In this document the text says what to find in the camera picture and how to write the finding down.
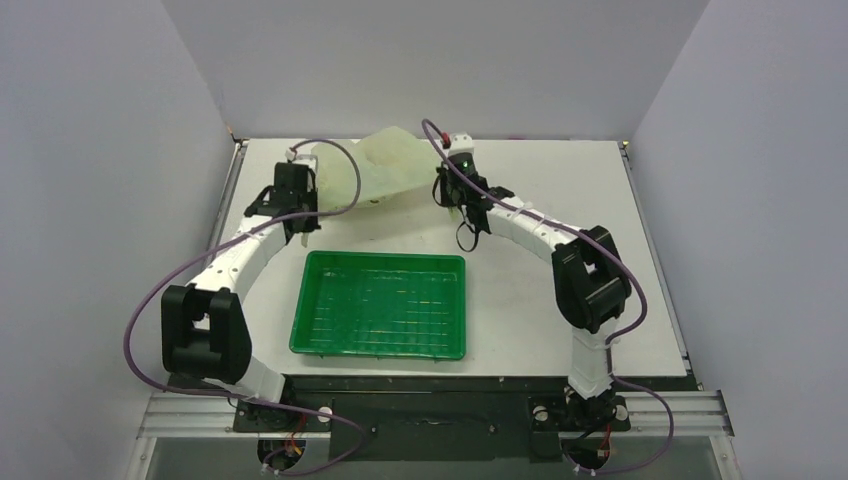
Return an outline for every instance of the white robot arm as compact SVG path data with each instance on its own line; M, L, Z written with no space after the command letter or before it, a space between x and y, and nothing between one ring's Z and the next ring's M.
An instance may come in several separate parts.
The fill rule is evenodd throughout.
M293 160L277 164L274 185L247 208L234 237L281 215L317 210L317 161L311 155ZM318 228L315 217L271 225L218 256L188 285L168 287L162 294L165 369L233 393L279 402L285 377L253 356L239 299L295 234Z
M613 395L605 340L615 331L624 301L630 295L627 277L579 238L522 214L528 212L533 217L553 220L534 210L530 203L503 187L489 188L486 178L477 173L474 144L468 134L443 136L442 147L448 161L471 182L513 208L489 201L447 167L438 169L434 199L436 187L441 185L441 200L437 203L462 210L465 224L475 235L475 246L481 232L490 233L512 240L552 265L557 305L573 327L569 385L585 400ZM606 229L594 227L583 232L617 256L612 236Z

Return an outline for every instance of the plastic tray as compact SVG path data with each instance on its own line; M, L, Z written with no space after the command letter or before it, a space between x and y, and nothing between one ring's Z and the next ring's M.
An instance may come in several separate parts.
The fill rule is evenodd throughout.
M465 356L465 259L314 251L289 347L315 355Z

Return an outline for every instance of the white enclosure wall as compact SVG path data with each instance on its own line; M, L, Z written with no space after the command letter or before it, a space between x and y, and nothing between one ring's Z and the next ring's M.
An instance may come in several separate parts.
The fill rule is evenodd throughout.
M0 478L123 476L150 394L123 329L208 240L232 148L158 1L0 0Z
M629 138L707 0L163 0L237 137Z
M848 3L712 0L633 141L693 358L746 476L848 477Z

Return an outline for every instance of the glass panel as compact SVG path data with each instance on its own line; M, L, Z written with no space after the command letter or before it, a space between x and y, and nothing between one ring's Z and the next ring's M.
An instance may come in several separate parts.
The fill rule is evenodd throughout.
M610 467L630 465L656 451L662 438L613 437ZM304 466L327 459L329 441L311 440L302 460ZM260 463L254 439L173 439L157 441L148 480L268 480L259 475ZM492 462L344 462L310 475L316 479L398 478L402 480L450 480L470 478L550 479L573 478L566 463L530 464L526 459ZM712 446L707 437L679 437L671 449L652 465L616 479L720 479Z

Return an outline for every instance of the white arm segment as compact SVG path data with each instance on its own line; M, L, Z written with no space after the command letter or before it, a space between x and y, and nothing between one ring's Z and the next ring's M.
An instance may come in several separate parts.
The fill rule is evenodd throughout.
M503 202L544 218L541 212L533 210L530 208L531 204L524 203L518 197L505 198ZM500 205L489 210L486 218L493 235L512 240L548 264L551 263L551 252L557 244L567 244L576 238L570 233L549 227L518 211L509 211ZM588 330L571 328L571 372L568 374L568 384L583 398L598 396L612 384L605 340L615 331L617 325L618 320L610 319L594 334Z
M240 237L268 220L271 217L262 215L242 218L233 238ZM213 292L227 288L238 294L239 299L244 299L271 257L285 246L283 224L272 225L221 254L189 283L193 283L198 290Z

